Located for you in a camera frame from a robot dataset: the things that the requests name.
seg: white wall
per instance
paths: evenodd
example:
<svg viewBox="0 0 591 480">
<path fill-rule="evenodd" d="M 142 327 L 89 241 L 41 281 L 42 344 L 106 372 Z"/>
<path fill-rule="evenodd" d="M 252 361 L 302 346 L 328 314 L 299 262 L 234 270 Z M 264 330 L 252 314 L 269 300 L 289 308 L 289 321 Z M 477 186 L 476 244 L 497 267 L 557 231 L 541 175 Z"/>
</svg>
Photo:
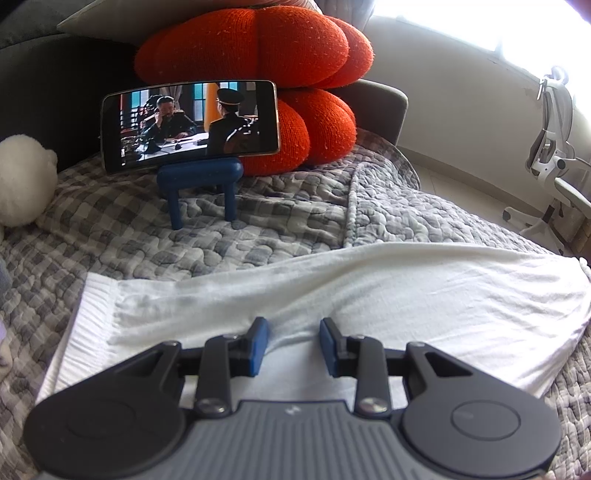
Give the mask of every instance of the white wall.
<svg viewBox="0 0 591 480">
<path fill-rule="evenodd" d="M 363 31 L 375 52 L 365 76 L 408 96 L 399 145 L 459 168 L 544 211 L 550 201 L 525 170 L 541 128 L 537 80 L 437 32 L 387 17 Z M 591 157 L 588 123 L 576 112 L 570 143 Z"/>
</svg>

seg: blue clip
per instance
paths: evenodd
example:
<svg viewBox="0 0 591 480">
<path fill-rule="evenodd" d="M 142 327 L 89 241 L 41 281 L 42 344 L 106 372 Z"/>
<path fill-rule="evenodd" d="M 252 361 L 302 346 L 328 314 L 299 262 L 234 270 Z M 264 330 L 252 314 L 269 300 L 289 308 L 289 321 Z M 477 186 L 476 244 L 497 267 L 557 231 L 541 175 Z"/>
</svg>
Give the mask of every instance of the blue clip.
<svg viewBox="0 0 591 480">
<path fill-rule="evenodd" d="M 337 344 L 333 333 L 330 331 L 326 323 L 326 319 L 320 321 L 320 331 L 318 332 L 320 338 L 320 348 L 324 356 L 324 363 L 329 371 L 331 377 L 338 377 L 337 371 Z"/>
<path fill-rule="evenodd" d="M 251 340 L 251 354 L 249 356 L 250 377 L 255 377 L 261 370 L 262 358 L 269 342 L 269 322 L 263 317 L 257 317 L 248 330 Z"/>
</svg>

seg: gray textured grip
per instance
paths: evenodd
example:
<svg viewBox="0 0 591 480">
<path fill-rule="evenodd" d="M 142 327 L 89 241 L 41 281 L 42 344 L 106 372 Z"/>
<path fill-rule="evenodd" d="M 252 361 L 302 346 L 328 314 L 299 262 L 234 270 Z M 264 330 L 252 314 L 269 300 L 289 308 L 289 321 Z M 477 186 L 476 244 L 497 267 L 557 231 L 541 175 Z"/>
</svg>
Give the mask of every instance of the gray textured grip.
<svg viewBox="0 0 591 480">
<path fill-rule="evenodd" d="M 388 423 L 344 402 L 242 402 L 223 420 L 189 428 L 183 445 L 129 480 L 441 480 L 400 444 Z M 57 480 L 42 473 L 38 480 Z"/>
</svg>

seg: black uniform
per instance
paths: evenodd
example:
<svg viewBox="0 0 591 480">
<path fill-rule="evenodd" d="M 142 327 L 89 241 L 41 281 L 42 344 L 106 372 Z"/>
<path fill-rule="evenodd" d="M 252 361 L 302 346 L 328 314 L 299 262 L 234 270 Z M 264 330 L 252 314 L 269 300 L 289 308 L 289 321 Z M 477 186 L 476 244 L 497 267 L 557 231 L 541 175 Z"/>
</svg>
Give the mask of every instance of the black uniform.
<svg viewBox="0 0 591 480">
<path fill-rule="evenodd" d="M 207 140 L 208 155 L 222 155 L 223 146 L 226 140 L 234 130 L 244 127 L 248 124 L 248 118 L 238 116 L 235 113 L 227 113 L 220 120 L 216 120 L 209 125 L 209 139 Z"/>
<path fill-rule="evenodd" d="M 179 133 L 185 132 L 189 135 L 197 133 L 195 123 L 183 112 L 174 112 L 171 118 L 164 118 L 160 127 L 154 122 L 153 125 L 144 130 L 147 140 L 154 140 L 156 143 L 164 143 L 167 138 L 174 138 Z"/>
<path fill-rule="evenodd" d="M 244 100 L 244 95 L 230 88 L 220 88 L 217 91 L 217 99 L 222 106 L 228 106 L 230 109 L 238 110 L 238 106 Z M 216 120 L 209 125 L 209 138 L 207 139 L 208 155 L 223 155 L 223 147 L 226 140 L 234 130 L 244 127 L 248 124 L 248 118 L 238 116 L 230 112 L 223 118 Z"/>
</svg>

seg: metal screw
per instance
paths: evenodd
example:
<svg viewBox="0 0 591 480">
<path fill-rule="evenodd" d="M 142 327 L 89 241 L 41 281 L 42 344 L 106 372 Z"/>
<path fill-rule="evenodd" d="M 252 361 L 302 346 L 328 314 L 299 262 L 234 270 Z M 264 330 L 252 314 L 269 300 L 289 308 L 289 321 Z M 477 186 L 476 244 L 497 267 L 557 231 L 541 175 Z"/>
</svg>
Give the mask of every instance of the metal screw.
<svg viewBox="0 0 591 480">
<path fill-rule="evenodd" d="M 202 398 L 197 402 L 199 410 L 207 414 L 224 413 L 226 404 L 219 398 Z"/>
<path fill-rule="evenodd" d="M 381 398 L 367 397 L 359 402 L 359 408 L 365 413 L 384 413 L 388 411 L 388 403 Z"/>
</svg>

